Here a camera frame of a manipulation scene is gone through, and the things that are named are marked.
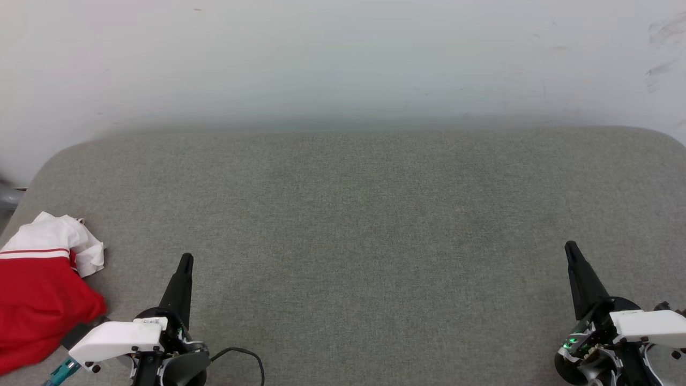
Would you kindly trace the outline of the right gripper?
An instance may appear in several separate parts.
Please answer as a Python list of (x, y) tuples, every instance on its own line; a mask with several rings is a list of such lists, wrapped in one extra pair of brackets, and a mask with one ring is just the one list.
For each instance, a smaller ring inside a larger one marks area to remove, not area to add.
[(649, 339), (628, 340), (615, 324), (643, 310), (608, 295), (575, 241), (566, 242), (564, 251), (577, 323), (555, 355), (558, 375), (573, 386), (652, 386), (645, 362)]

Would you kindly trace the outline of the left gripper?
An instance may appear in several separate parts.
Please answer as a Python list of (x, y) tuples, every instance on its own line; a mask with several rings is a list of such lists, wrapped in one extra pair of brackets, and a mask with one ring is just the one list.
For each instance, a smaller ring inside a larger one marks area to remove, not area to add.
[(190, 337), (194, 257), (182, 254), (167, 284), (160, 307), (137, 315), (150, 322), (167, 321), (152, 348), (137, 348), (132, 355), (131, 386), (204, 386), (211, 364), (207, 345)]

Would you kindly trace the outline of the red white jersey shirt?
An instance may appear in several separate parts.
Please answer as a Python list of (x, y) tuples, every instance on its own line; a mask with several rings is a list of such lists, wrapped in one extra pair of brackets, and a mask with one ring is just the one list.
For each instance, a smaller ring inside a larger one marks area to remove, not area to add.
[(78, 323), (106, 313), (84, 278), (105, 245), (82, 218), (42, 212), (0, 247), (0, 376), (41, 362)]

